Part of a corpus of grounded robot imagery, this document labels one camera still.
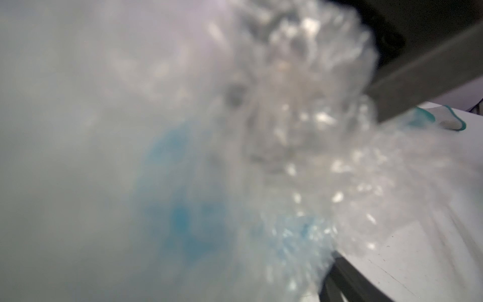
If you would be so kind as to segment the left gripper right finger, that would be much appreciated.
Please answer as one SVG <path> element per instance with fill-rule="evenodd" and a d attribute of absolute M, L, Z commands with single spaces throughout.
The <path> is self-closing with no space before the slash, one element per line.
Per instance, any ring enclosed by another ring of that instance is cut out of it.
<path fill-rule="evenodd" d="M 367 94 L 384 122 L 482 76 L 482 1 L 342 1 L 374 33 Z"/>

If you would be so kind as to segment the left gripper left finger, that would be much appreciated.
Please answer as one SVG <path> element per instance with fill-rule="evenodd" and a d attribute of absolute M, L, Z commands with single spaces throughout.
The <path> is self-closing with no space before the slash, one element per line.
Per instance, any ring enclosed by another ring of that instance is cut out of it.
<path fill-rule="evenodd" d="M 321 284 L 320 302 L 394 302 L 372 284 L 342 254 L 334 252 L 334 264 Z"/>

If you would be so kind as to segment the blue plastic wine glass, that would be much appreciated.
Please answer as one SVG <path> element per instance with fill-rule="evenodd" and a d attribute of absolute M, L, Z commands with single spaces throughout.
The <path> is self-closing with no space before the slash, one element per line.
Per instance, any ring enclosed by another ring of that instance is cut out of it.
<path fill-rule="evenodd" d="M 161 301 L 300 301 L 333 265 L 325 220 L 229 196 L 209 166 L 196 181 L 191 126 L 152 149 L 137 200 L 157 245 Z"/>

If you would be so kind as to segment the clear bubble wrap sheet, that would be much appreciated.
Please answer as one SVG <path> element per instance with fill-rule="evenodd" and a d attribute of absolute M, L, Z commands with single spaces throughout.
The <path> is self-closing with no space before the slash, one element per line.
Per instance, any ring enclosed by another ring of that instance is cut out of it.
<path fill-rule="evenodd" d="M 325 220 L 346 259 L 428 247 L 413 301 L 481 301 L 482 169 L 413 109 L 377 120 L 377 58 L 329 1 L 2 1 L 1 300 L 161 301 L 137 192 L 189 124 L 196 181 Z"/>

